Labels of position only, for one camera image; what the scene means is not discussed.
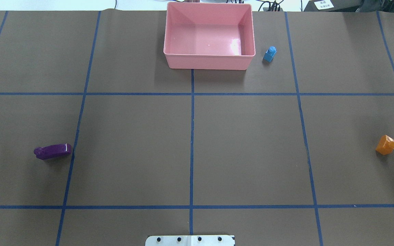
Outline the orange block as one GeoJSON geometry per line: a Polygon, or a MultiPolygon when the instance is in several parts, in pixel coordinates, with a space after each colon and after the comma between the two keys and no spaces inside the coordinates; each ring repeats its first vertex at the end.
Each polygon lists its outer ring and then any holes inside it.
{"type": "Polygon", "coordinates": [[[375,151],[381,155],[388,155],[394,151],[394,139],[388,135],[381,136],[375,151]]]}

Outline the small light blue block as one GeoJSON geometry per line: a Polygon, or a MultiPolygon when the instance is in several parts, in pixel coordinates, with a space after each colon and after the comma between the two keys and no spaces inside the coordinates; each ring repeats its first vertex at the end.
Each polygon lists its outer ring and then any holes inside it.
{"type": "Polygon", "coordinates": [[[270,63],[274,59],[277,53],[277,49],[274,46],[270,46],[268,50],[264,53],[263,60],[270,63]]]}

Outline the purple block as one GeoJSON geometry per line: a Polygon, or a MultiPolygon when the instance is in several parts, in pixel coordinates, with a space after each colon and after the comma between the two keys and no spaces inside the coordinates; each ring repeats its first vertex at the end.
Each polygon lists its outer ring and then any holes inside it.
{"type": "Polygon", "coordinates": [[[68,143],[37,147],[33,151],[36,158],[40,160],[49,160],[72,153],[72,146],[68,143]]]}

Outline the pink plastic box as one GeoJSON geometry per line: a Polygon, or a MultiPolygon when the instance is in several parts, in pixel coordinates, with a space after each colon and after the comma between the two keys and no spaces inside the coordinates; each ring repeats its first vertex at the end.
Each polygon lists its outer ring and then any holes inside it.
{"type": "Polygon", "coordinates": [[[252,6],[168,3],[163,53],[171,69],[246,70],[256,55],[252,6]]]}

